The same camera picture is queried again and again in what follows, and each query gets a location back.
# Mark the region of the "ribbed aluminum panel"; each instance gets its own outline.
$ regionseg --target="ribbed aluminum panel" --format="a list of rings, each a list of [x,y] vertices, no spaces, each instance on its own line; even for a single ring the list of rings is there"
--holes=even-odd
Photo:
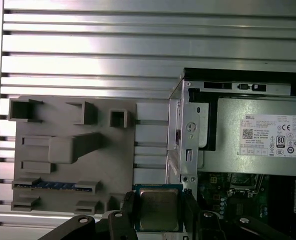
[[[296,3],[287,0],[4,0],[2,23],[2,240],[36,239],[71,216],[10,211],[9,98],[137,99],[134,181],[163,183],[167,98],[184,67],[296,72]]]

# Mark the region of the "barcode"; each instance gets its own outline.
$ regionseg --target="barcode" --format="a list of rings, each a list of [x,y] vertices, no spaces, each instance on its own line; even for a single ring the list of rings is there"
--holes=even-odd
[[[243,139],[252,139],[253,138],[253,129],[243,129],[242,138]]]

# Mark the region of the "motherboard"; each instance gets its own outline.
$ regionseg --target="motherboard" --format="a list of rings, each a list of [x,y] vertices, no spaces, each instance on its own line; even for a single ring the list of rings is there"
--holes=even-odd
[[[198,203],[221,219],[252,216],[268,222],[269,175],[200,172]]]

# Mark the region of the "power supply label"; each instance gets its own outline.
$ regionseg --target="power supply label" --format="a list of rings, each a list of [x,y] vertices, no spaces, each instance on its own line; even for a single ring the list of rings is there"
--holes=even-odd
[[[296,158],[296,116],[245,115],[240,123],[239,154]]]

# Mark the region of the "80 plus logo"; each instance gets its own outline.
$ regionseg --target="80 plus logo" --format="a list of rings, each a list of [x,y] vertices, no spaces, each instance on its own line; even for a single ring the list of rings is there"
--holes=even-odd
[[[277,136],[277,148],[284,149],[286,147],[286,137]]]

